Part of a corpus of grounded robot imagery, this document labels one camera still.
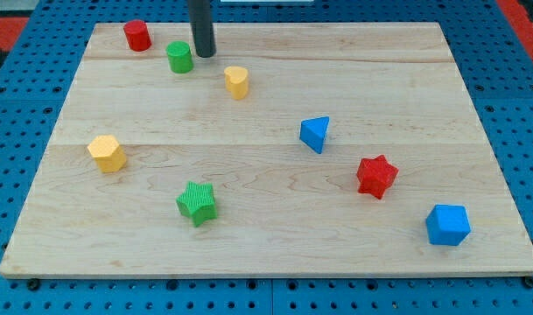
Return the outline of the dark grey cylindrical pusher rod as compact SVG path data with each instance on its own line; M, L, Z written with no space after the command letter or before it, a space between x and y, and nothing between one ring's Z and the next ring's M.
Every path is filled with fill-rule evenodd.
M196 53L201 58L216 54L212 8L209 0L187 0L189 23Z

